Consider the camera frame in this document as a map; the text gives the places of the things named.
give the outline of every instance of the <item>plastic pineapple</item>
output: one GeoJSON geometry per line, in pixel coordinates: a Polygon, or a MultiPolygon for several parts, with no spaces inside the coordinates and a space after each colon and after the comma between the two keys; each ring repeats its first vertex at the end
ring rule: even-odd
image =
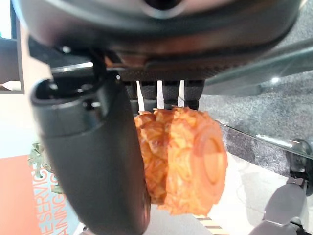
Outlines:
{"type": "Polygon", "coordinates": [[[171,214],[207,215],[227,168],[219,125],[206,112],[179,107],[134,119],[152,203],[171,214]]]}

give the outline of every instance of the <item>glass surface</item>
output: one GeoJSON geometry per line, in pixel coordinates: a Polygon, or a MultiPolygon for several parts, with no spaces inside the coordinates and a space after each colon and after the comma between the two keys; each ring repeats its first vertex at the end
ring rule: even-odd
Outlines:
{"type": "MultiPolygon", "coordinates": [[[[312,9],[313,0],[309,0],[294,28],[276,49],[313,39],[312,9]]],[[[287,63],[283,67],[287,70],[305,62],[287,63]]],[[[263,68],[264,74],[270,66],[263,68]]],[[[285,77],[263,78],[262,73],[258,76],[253,78],[257,82],[249,86],[245,86],[249,77],[233,83],[235,89],[227,95],[217,95],[213,89],[208,90],[207,95],[201,97],[200,109],[207,110],[213,118],[238,132],[313,159],[306,146],[308,143],[313,147],[313,71],[285,77]]]]}
{"type": "Polygon", "coordinates": [[[12,39],[10,0],[0,0],[0,38],[12,39]]]}

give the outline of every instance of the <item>black plastic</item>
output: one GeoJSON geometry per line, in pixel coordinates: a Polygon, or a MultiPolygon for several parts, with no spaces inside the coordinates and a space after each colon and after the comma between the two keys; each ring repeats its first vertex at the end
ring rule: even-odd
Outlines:
{"type": "Polygon", "coordinates": [[[181,3],[181,0],[144,0],[150,7],[157,10],[169,10],[181,3]]]}
{"type": "Polygon", "coordinates": [[[140,235],[150,197],[131,105],[115,77],[76,97],[40,99],[44,81],[31,103],[46,153],[81,221],[97,235],[140,235]]]}

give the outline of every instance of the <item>fake pineapple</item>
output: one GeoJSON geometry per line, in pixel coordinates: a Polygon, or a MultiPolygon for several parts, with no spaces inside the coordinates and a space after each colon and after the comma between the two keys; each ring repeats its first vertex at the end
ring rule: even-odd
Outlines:
{"type": "Polygon", "coordinates": [[[227,168],[219,125],[187,107],[140,112],[134,120],[152,203],[171,214],[207,215],[227,168]]]}

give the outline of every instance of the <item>pineapple slice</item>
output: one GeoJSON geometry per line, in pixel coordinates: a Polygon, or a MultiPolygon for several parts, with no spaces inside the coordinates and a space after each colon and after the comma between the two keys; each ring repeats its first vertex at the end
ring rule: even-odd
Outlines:
{"type": "Polygon", "coordinates": [[[152,203],[171,214],[207,215],[222,195],[227,168],[219,125],[187,107],[134,119],[152,203]]]}

